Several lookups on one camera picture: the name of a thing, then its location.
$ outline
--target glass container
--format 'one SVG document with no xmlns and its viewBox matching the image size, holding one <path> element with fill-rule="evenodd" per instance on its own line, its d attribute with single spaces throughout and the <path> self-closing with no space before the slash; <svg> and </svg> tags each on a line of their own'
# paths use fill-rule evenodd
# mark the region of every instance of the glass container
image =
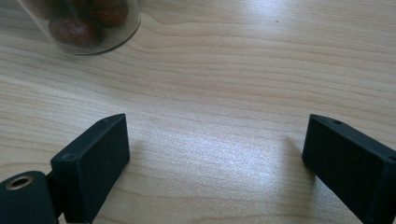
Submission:
<svg viewBox="0 0 396 224">
<path fill-rule="evenodd" d="M 128 41 L 140 24 L 136 0 L 18 0 L 50 42 L 90 55 Z"/>
</svg>

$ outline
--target hole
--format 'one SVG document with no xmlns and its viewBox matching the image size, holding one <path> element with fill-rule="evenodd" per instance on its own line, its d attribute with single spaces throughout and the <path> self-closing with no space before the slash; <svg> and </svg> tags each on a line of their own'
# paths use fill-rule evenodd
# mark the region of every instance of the hole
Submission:
<svg viewBox="0 0 396 224">
<path fill-rule="evenodd" d="M 30 175 L 25 175 L 25 176 L 21 176 L 18 177 L 16 179 L 13 179 L 12 181 L 10 181 L 6 188 L 8 190 L 16 190 L 16 189 L 22 189 L 28 185 L 30 185 L 30 183 L 33 182 L 33 177 Z"/>
</svg>

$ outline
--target black plastic part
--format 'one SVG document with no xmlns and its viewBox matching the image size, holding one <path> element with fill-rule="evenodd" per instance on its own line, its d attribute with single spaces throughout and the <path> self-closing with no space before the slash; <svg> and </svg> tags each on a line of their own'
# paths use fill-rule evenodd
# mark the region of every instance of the black plastic part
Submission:
<svg viewBox="0 0 396 224">
<path fill-rule="evenodd" d="M 14 175 L 0 184 L 0 223 L 58 223 L 43 173 L 31 171 Z"/>
<path fill-rule="evenodd" d="M 394 150 L 343 122 L 311 115 L 303 160 L 363 223 L 392 223 Z"/>
<path fill-rule="evenodd" d="M 125 115 L 102 119 L 52 158 L 67 222 L 92 223 L 130 159 Z"/>
<path fill-rule="evenodd" d="M 0 224 L 92 223 L 130 159 L 124 114 L 99 120 L 51 160 L 52 172 L 0 183 Z"/>
</svg>

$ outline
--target jar bottom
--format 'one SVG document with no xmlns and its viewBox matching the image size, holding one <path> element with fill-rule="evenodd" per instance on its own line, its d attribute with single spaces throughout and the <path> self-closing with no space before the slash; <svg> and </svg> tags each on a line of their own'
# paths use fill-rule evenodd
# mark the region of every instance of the jar bottom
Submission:
<svg viewBox="0 0 396 224">
<path fill-rule="evenodd" d="M 128 42 L 137 32 L 140 22 L 141 17 L 138 8 L 135 6 L 129 6 L 129 15 L 125 23 L 117 28 L 104 28 L 104 39 L 98 46 L 82 48 L 62 44 L 53 39 L 52 41 L 59 49 L 66 53 L 75 55 L 102 54 L 116 49 Z"/>
</svg>

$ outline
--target wooden table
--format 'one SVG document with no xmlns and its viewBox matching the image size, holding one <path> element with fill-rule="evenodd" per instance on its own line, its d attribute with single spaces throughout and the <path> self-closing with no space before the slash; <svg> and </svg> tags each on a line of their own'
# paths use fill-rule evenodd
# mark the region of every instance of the wooden table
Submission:
<svg viewBox="0 0 396 224">
<path fill-rule="evenodd" d="M 360 223 L 301 153 L 311 113 L 396 149 L 395 1 L 139 5 L 131 41 L 75 57 L 0 2 L 1 180 L 125 113 L 132 159 L 95 224 Z"/>
</svg>

